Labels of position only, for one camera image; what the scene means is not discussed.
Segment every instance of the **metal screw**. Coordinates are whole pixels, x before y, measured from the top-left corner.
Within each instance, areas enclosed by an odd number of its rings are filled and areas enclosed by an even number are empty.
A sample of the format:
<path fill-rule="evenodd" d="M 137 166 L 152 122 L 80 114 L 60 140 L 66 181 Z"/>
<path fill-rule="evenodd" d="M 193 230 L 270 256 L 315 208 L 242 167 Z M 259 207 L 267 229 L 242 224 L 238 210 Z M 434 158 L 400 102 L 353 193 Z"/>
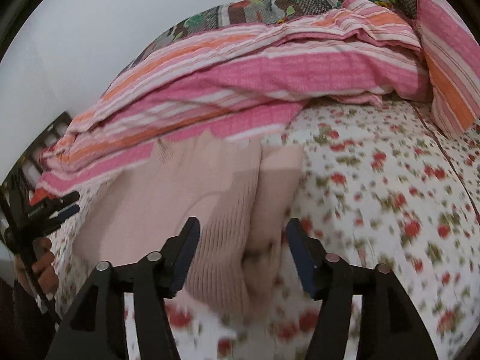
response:
<path fill-rule="evenodd" d="M 340 261 L 340 257 L 338 257 L 335 253 L 328 253 L 327 256 L 325 256 L 325 259 L 331 263 L 337 263 Z"/>
<path fill-rule="evenodd" d="M 385 264 L 380 264 L 378 265 L 378 272 L 383 273 L 383 274 L 388 274 L 390 273 L 390 267 Z"/>
<path fill-rule="evenodd" d="M 158 261 L 162 258 L 162 254 L 159 251 L 153 251 L 147 256 L 147 260 L 151 262 Z"/>
<path fill-rule="evenodd" d="M 100 261 L 96 268 L 98 271 L 105 271 L 110 266 L 110 263 L 108 261 Z"/>

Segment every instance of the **hand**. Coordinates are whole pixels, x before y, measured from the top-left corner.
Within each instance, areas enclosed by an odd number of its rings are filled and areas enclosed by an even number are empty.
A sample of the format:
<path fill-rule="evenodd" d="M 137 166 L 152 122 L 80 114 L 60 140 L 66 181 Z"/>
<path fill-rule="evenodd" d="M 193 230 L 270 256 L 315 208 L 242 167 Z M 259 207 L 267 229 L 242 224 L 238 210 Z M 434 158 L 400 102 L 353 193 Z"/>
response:
<path fill-rule="evenodd" d="M 55 259 L 55 255 L 50 251 L 52 242 L 48 238 L 42 238 L 39 244 L 45 249 L 46 253 L 32 265 L 32 270 L 38 277 L 38 283 L 42 291 L 45 294 L 51 293 L 54 295 L 59 286 L 59 278 L 52 266 L 53 260 Z M 20 256 L 15 256 L 13 268 L 20 285 L 26 292 L 33 296 Z"/>

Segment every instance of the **black cable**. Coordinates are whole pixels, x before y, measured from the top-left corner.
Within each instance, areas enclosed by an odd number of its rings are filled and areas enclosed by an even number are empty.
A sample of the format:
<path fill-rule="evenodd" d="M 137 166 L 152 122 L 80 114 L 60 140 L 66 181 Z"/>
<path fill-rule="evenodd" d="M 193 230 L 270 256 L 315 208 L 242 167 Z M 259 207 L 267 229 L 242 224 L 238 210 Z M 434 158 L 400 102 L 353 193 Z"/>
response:
<path fill-rule="evenodd" d="M 21 241 L 21 237 L 20 237 L 20 230 L 17 227 L 17 223 L 14 220 L 14 216 L 11 213 L 10 206 L 9 206 L 5 196 L 3 195 L 3 193 L 0 193 L 0 209 L 3 211 L 3 214 L 5 215 L 5 219 L 7 220 L 8 224 L 10 226 L 11 233 L 14 237 L 15 243 L 18 246 L 19 255 L 20 255 L 20 258 L 22 260 L 23 266 L 25 268 L 25 273 L 26 273 L 27 277 L 29 278 L 30 283 L 34 287 L 35 292 L 37 292 L 38 296 L 40 297 L 41 302 L 46 307 L 46 309 L 47 309 L 49 315 L 52 317 L 52 320 L 54 321 L 54 323 L 60 324 L 62 322 L 62 319 L 59 317 L 57 312 L 54 310 L 54 307 L 52 306 L 51 302 L 49 302 L 45 293 L 42 291 L 42 288 L 40 287 L 40 285 L 38 283 L 38 279 L 37 279 L 37 277 L 35 276 L 35 274 L 33 273 L 33 270 L 32 270 L 32 263 L 33 262 L 29 261 L 30 259 L 28 259 L 26 257 L 26 255 L 23 251 L 23 248 L 21 247 L 22 241 Z"/>

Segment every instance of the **person's arm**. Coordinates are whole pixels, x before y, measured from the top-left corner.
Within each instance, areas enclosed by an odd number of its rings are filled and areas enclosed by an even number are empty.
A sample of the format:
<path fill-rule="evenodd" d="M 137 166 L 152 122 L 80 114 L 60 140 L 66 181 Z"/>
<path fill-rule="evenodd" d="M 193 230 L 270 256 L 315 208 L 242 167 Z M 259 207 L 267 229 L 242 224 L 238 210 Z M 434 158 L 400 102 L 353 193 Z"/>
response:
<path fill-rule="evenodd" d="M 42 290 L 45 293 L 54 294 L 58 288 L 59 279 L 51 266 L 55 258 L 50 252 L 52 244 L 47 238 L 43 238 L 40 244 L 46 253 L 32 265 L 32 270 L 38 276 L 38 283 Z M 43 360 L 47 356 L 55 335 L 55 324 L 47 313 L 40 312 L 33 298 L 22 260 L 18 256 L 15 256 L 14 269 L 17 277 L 13 288 L 15 325 L 30 357 Z"/>

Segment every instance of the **white floral fabric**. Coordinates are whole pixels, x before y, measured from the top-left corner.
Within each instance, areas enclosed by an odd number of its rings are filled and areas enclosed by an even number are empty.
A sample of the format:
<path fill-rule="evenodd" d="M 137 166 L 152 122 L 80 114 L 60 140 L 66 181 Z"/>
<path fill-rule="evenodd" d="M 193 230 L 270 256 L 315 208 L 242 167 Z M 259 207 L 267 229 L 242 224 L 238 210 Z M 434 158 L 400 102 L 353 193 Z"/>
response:
<path fill-rule="evenodd" d="M 302 110 L 269 144 L 301 144 L 303 176 L 286 221 L 297 217 L 328 252 L 350 264 L 388 264 L 409 293 L 440 360 L 461 349 L 480 315 L 480 124 L 447 139 L 429 119 L 429 105 L 394 95 L 383 107 L 322 98 Z M 52 236 L 64 313 L 89 269 L 71 244 L 98 195 L 81 193 L 81 213 Z M 139 359 L 131 297 L 125 320 L 131 359 Z M 300 360 L 320 303 L 302 292 L 284 244 L 274 298 L 264 321 L 197 314 L 167 304 L 183 359 Z M 361 297 L 352 304 L 345 359 L 356 357 Z"/>

